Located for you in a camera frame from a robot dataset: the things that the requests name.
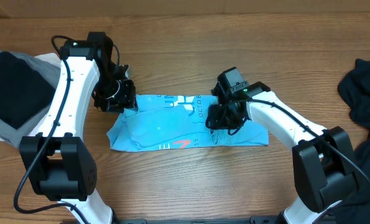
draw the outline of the black cloth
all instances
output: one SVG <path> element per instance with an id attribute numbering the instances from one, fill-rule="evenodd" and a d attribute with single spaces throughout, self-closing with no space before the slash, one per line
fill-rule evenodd
<path id="1" fill-rule="evenodd" d="M 356 60 L 355 69 L 350 71 L 338 85 L 342 99 L 351 108 L 351 119 L 370 130 L 370 61 Z M 370 132 L 368 139 L 355 151 L 356 162 L 370 178 Z M 370 198 L 370 186 L 363 179 L 360 193 L 344 200 L 343 205 L 333 209 L 338 223 L 370 223 L 370 203 L 346 206 L 364 202 Z"/>
<path id="2" fill-rule="evenodd" d="M 0 53 L 0 119 L 15 129 L 49 105 L 55 89 L 22 59 Z"/>

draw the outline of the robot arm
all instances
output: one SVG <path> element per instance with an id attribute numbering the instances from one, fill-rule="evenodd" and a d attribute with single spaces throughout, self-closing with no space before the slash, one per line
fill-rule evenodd
<path id="1" fill-rule="evenodd" d="M 218 97 L 219 105 L 210 107 L 210 118 L 206 122 L 208 127 L 239 129 L 245 119 L 250 119 L 263 125 L 292 150 L 298 198 L 282 213 L 284 223 L 313 223 L 326 209 L 359 190 L 361 179 L 354 167 L 320 142 L 323 138 L 355 162 L 350 139 L 340 127 L 327 130 L 305 119 L 281 102 L 265 84 L 249 85 L 235 67 L 218 77 L 212 93 Z M 290 113 L 298 122 L 279 108 Z"/>
<path id="2" fill-rule="evenodd" d="M 29 173 L 36 194 L 45 195 L 58 203 L 71 203 L 92 224 L 112 224 L 118 223 L 118 220 L 95 189 L 96 163 L 82 141 L 90 97 L 95 99 L 95 106 L 102 111 L 120 113 L 124 108 L 137 109 L 135 87 L 127 79 L 127 67 L 117 68 L 111 61 L 112 49 L 111 39 L 100 32 L 90 32 L 87 40 L 65 42 L 60 56 L 70 67 L 71 87 L 53 138 L 48 142 L 41 160 L 37 161 L 35 170 Z M 38 134 L 22 138 L 19 152 L 26 169 L 35 161 L 34 158 L 52 128 L 65 92 L 66 72 L 62 62 L 52 105 Z M 326 130 L 308 121 L 283 104 L 263 83 L 248 85 L 236 68 L 218 77 L 213 94 L 218 97 L 219 105 L 209 109 L 208 117 L 211 119 L 207 118 L 207 127 L 239 129 L 245 118 L 251 119 L 265 126 L 292 150 L 295 188 L 299 197 L 283 212 L 281 223 L 312 223 L 327 208 L 359 189 L 360 180 L 352 167 L 331 154 L 320 144 L 319 139 L 275 106 L 249 99 L 281 106 L 354 161 L 349 137 L 341 128 Z M 223 105 L 227 105 L 227 108 L 221 110 Z M 60 151 L 62 160 L 48 159 L 56 151 Z M 76 211 L 69 210 L 80 223 L 84 223 Z"/>
<path id="3" fill-rule="evenodd" d="M 34 192 L 51 201 L 74 205 L 88 223 L 111 224 L 116 221 L 114 211 L 103 203 L 95 189 L 96 163 L 82 140 L 90 98 L 94 98 L 95 106 L 102 111 L 137 110 L 135 86 L 127 79 L 129 67 L 111 61 L 112 49 L 113 42 L 104 32 L 90 32 L 87 40 L 68 39 L 65 42 L 59 54 L 67 64 L 61 62 L 60 79 L 49 112 L 37 134 L 23 137 L 19 146 L 26 170 L 36 162 L 29 173 Z M 67 81 L 70 88 L 58 126 L 52 138 L 47 140 L 62 104 Z M 36 161 L 41 145 L 46 141 L 47 147 L 41 159 Z M 61 153 L 61 160 L 48 158 L 56 152 Z M 78 211 L 67 208 L 80 223 L 84 223 Z"/>

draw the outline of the red logo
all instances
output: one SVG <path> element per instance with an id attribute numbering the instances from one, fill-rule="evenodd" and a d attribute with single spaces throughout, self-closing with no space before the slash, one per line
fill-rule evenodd
<path id="1" fill-rule="evenodd" d="M 179 148 L 180 149 L 183 149 L 184 147 L 186 147 L 187 145 L 190 144 L 190 140 L 181 140 L 181 141 L 176 141 L 174 142 L 173 144 L 183 144 L 181 145 Z"/>

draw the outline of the gray cloth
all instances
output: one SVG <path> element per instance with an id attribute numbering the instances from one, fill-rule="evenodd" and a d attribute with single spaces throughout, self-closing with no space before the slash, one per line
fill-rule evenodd
<path id="1" fill-rule="evenodd" d="M 23 53 L 11 52 L 11 54 L 25 60 L 30 68 L 38 71 L 42 77 L 56 89 L 59 82 L 59 67 Z M 36 127 L 38 122 L 48 113 L 49 107 L 50 106 L 47 106 L 31 117 L 31 119 L 24 123 L 19 129 L 12 128 L 0 119 L 0 138 L 14 147 L 19 147 L 22 137 L 28 135 Z"/>

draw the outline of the light blue fabric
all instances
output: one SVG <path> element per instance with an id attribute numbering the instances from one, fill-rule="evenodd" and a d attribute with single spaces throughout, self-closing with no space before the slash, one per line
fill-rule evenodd
<path id="1" fill-rule="evenodd" d="M 267 129 L 246 121 L 234 136 L 205 127 L 215 96 L 137 95 L 139 111 L 125 110 L 108 131 L 110 148 L 156 151 L 209 146 L 266 146 Z"/>

